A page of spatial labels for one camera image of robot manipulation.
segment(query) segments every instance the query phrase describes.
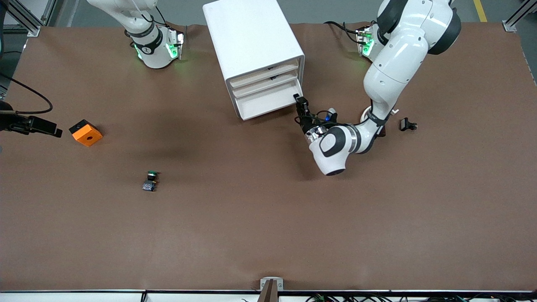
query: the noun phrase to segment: orange block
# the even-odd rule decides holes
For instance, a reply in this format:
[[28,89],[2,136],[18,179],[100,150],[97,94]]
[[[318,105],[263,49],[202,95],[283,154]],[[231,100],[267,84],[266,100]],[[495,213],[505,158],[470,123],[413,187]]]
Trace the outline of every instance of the orange block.
[[81,120],[80,123],[76,124],[75,126],[69,128],[69,131],[77,142],[87,147],[103,138],[103,135],[97,130],[97,128],[95,128],[85,119]]

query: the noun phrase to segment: brown mat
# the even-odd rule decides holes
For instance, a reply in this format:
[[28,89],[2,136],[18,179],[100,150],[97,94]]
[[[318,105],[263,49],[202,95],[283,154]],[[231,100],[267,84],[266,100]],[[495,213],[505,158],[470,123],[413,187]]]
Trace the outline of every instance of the brown mat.
[[[357,122],[369,67],[328,25],[293,25],[313,110]],[[64,137],[0,134],[2,290],[532,290],[537,89],[517,35],[464,24],[347,171],[319,172],[288,107],[247,122],[207,27],[185,61],[146,68],[122,28],[42,28],[15,78],[55,105]],[[12,85],[18,110],[44,105]],[[414,134],[398,120],[419,124]],[[81,119],[105,137],[87,148]],[[148,170],[157,192],[142,191]]]

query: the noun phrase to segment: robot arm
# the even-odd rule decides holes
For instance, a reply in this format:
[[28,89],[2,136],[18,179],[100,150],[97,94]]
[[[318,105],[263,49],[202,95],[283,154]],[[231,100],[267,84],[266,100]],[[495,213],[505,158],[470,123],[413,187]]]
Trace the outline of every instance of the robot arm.
[[184,35],[157,25],[149,13],[157,0],[88,0],[116,19],[134,41],[138,57],[150,68],[166,67],[180,59]]
[[337,116],[328,116],[330,121],[323,123],[315,115],[308,117],[298,110],[301,125],[306,124],[302,120],[317,121],[311,127],[317,130],[314,135],[311,131],[304,134],[323,174],[339,174],[345,170],[349,154],[368,152],[427,53],[439,54],[455,42],[461,25],[456,11],[449,7],[450,2],[384,0],[378,24],[359,33],[364,42],[359,46],[360,54],[372,61],[364,78],[365,90],[371,98],[366,120],[357,125],[340,124],[336,122]]

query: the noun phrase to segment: gray floor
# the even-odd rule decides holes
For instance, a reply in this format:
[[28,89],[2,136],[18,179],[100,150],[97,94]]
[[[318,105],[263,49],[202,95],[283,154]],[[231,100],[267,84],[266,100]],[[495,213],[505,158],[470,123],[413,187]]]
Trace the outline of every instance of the gray floor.
[[[213,0],[160,0],[158,7],[167,21],[179,24],[205,24],[201,7]],[[481,0],[489,22],[501,22],[520,6],[520,0]],[[327,20],[337,22],[369,21],[376,17],[382,0],[278,0],[290,23],[322,23]],[[454,6],[463,22],[479,22],[473,0],[455,0]],[[112,17],[92,7],[86,0],[63,0],[59,8],[55,26],[102,27],[120,26]],[[524,52],[530,68],[537,73],[537,13],[527,16],[517,25]],[[5,35],[6,50],[21,50],[25,41],[23,35]],[[498,47],[508,46],[498,41]],[[0,61],[0,69],[12,74],[18,62],[18,54],[5,55]]]

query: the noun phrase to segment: green led light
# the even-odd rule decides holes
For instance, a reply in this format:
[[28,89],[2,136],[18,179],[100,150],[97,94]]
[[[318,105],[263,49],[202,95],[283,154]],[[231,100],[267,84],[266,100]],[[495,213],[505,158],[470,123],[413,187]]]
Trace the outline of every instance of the green led light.
[[166,47],[168,49],[168,52],[170,53],[170,57],[172,59],[175,59],[177,58],[177,47],[173,46],[173,45],[169,45],[166,43]]
[[364,46],[364,55],[369,55],[371,53],[371,48],[375,45],[373,39],[369,40]]
[[140,51],[138,50],[138,47],[136,45],[134,45],[134,49],[136,50],[136,52],[138,53],[138,58],[140,58],[140,60],[143,60],[142,59],[142,55],[140,54]]

